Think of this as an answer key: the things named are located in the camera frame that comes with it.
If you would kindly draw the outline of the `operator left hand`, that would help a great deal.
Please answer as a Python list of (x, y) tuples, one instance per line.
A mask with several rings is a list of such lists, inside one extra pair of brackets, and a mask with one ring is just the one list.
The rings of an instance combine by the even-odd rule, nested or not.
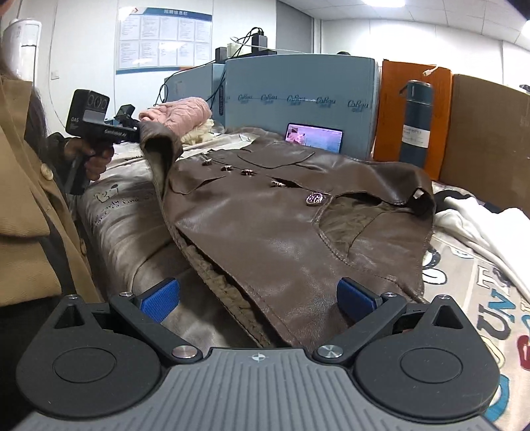
[(85, 140), (74, 137), (66, 143), (64, 152), (65, 157), (69, 160), (73, 160), (79, 155), (86, 156), (88, 158), (84, 164), (86, 178), (99, 180), (114, 156), (114, 147), (104, 146), (102, 150), (94, 150)]

